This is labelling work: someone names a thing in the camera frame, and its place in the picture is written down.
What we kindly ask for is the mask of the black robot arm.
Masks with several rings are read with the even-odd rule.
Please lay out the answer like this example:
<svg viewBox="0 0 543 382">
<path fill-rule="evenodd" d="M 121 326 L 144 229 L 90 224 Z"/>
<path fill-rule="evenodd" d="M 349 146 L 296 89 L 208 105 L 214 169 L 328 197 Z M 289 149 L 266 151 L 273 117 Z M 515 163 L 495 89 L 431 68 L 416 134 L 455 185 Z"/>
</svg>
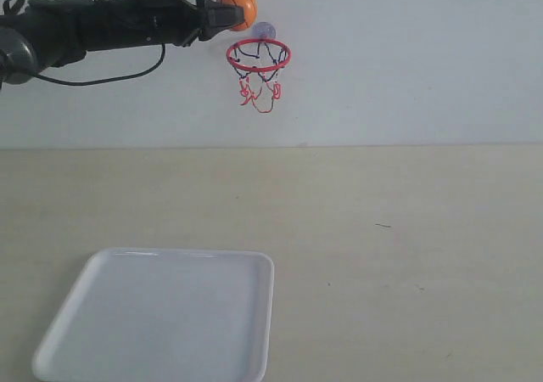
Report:
<svg viewBox="0 0 543 382">
<path fill-rule="evenodd" d="M 172 44 L 188 47 L 241 25 L 242 8 L 213 0 L 5 0 L 1 82 L 42 78 L 87 53 Z"/>
</svg>

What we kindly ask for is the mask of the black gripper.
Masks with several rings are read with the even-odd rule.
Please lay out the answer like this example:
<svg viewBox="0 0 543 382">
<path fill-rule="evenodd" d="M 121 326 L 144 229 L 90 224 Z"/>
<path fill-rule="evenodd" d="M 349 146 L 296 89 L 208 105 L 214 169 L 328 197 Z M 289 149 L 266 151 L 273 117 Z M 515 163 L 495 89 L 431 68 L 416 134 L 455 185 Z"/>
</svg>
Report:
<svg viewBox="0 0 543 382">
<path fill-rule="evenodd" d="M 90 52 L 209 41 L 245 21 L 242 7 L 213 0 L 93 0 L 76 11 L 76 40 Z"/>
</svg>

